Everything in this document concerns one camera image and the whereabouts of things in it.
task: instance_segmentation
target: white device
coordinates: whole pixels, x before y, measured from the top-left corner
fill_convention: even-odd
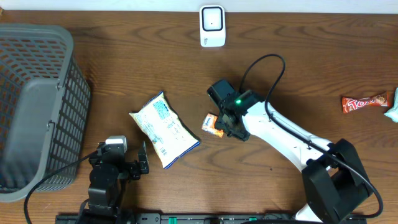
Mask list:
[[[225,10],[222,6],[202,6],[200,18],[200,45],[221,47],[225,44]]]
[[[325,151],[330,149],[328,144],[331,143],[331,141],[315,136],[302,129],[300,126],[297,126],[295,123],[278,113],[270,103],[268,103],[267,106],[269,112],[273,114],[273,117],[280,124],[313,142]],[[250,134],[268,142],[272,147],[290,160],[299,169],[299,171],[306,168],[306,162],[309,159],[316,160],[323,155],[321,152],[309,148],[303,141],[297,139],[287,131],[280,128],[275,124],[275,122],[271,121],[266,113],[264,101],[257,102],[255,105],[251,106],[248,109],[248,113],[242,116],[242,121],[244,127]],[[296,213],[295,219],[301,221],[322,222],[311,210],[308,204]]]
[[[110,136],[105,140],[105,144],[123,144],[124,153],[127,151],[127,139],[125,136]]]

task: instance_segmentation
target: white snack bag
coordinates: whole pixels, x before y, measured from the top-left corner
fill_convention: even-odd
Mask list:
[[[138,113],[130,113],[130,116],[152,141],[164,169],[168,169],[179,157],[200,144],[170,109],[163,91],[146,103]]]
[[[394,106],[387,111],[384,115],[391,118],[395,123],[398,123],[398,88],[396,88],[396,95],[394,97]]]

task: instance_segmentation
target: wooden table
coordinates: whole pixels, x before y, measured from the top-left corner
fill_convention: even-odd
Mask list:
[[[127,137],[127,158],[146,141],[150,174],[131,183],[125,208],[164,213],[264,213],[297,211],[305,204],[300,172],[268,143],[212,136],[201,130],[207,113],[218,113],[206,95],[220,78],[235,87],[258,57],[285,57],[285,77],[271,103],[284,116],[333,142],[345,138],[359,153],[384,199],[385,211],[369,223],[398,219],[398,124],[368,107],[343,114],[341,96],[365,97],[398,86],[398,15],[227,14],[227,41],[204,49],[198,13],[5,11],[2,22],[58,24],[75,40],[75,57],[93,84],[82,155],[108,136]],[[266,94],[280,62],[265,60],[246,79],[246,88]],[[201,145],[163,170],[148,138],[128,115],[165,91],[181,120]],[[29,202],[34,223],[54,223],[76,213],[88,198],[91,167],[82,163],[76,181],[59,192],[35,193]],[[23,201],[1,204],[2,223],[24,223]],[[357,212],[373,213],[374,196]]]

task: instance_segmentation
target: orange candy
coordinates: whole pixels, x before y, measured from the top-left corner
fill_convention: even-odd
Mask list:
[[[212,114],[207,114],[205,120],[203,121],[201,128],[203,130],[207,131],[208,133],[217,135],[218,137],[222,138],[224,135],[224,131],[217,130],[215,128],[216,121],[217,121],[217,116],[212,115]]]
[[[377,96],[367,97],[367,98],[363,98],[363,99],[359,99],[359,100],[343,97],[341,104],[343,105],[344,113],[348,113],[350,111],[360,109],[366,105],[390,106],[389,94],[387,94],[387,92],[381,93]]]

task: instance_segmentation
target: laundry basket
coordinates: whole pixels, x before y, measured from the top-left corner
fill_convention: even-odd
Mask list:
[[[78,160],[90,88],[72,53],[59,26],[0,24],[0,202]],[[71,167],[37,190],[63,189],[75,176]]]

